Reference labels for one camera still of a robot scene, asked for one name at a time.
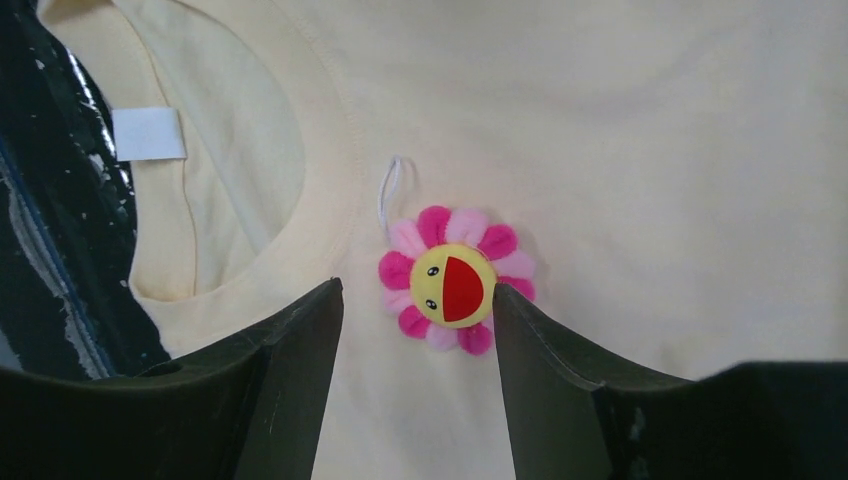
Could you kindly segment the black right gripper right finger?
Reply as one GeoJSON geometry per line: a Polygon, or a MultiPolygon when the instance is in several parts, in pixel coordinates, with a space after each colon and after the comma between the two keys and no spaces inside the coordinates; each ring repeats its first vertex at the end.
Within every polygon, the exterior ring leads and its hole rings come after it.
{"type": "Polygon", "coordinates": [[[847,366],[748,362],[698,381],[620,357],[495,289],[520,479],[843,479],[847,366]]]}

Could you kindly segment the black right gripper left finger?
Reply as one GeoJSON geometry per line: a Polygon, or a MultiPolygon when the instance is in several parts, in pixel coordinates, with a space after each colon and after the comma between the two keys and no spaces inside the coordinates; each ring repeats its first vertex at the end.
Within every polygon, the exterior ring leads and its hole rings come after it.
{"type": "Polygon", "coordinates": [[[3,370],[5,479],[307,479],[343,319],[330,279],[268,319],[134,377],[3,370]]]}

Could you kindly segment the pink flower smiley brooch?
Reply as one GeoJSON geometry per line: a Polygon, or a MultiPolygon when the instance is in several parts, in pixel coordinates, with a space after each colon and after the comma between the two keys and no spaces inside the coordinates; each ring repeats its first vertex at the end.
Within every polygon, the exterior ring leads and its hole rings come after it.
{"type": "Polygon", "coordinates": [[[536,262],[513,227],[479,209],[433,205],[414,219],[389,222],[401,165],[401,157],[391,159],[377,201],[389,246],[378,263],[385,307],[404,335],[438,351],[482,356],[494,345],[496,285],[535,299],[536,262]]]}

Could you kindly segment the cream yellow t-shirt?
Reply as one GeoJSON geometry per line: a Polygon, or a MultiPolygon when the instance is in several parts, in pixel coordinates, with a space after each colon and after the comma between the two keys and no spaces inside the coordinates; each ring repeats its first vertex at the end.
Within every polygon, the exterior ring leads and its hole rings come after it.
{"type": "Polygon", "coordinates": [[[551,317],[697,378],[847,355],[843,1],[42,1],[134,161],[129,287],[173,357],[342,280],[316,479],[510,479],[496,357],[384,303],[377,209],[512,226],[551,317]]]}

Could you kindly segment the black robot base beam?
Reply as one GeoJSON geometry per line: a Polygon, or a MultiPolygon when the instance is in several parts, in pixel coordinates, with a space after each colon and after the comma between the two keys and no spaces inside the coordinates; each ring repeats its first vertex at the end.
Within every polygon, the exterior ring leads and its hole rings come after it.
{"type": "Polygon", "coordinates": [[[1,5],[1,364],[135,376],[168,354],[129,288],[132,175],[95,82],[35,8],[1,5]]]}

